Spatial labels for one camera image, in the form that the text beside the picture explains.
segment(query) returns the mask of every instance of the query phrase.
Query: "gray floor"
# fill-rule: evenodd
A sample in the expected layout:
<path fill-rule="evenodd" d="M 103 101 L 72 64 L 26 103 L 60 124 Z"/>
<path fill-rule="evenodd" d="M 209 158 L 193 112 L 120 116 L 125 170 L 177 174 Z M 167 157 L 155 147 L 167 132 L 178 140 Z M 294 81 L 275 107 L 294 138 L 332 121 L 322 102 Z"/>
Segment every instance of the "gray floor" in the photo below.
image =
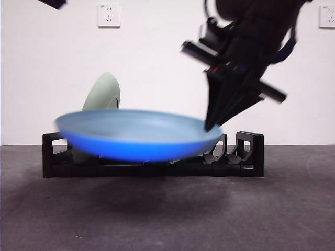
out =
<path fill-rule="evenodd" d="M 335 146 L 266 146 L 266 178 L 42 178 L 1 147 L 1 250 L 335 250 Z"/>

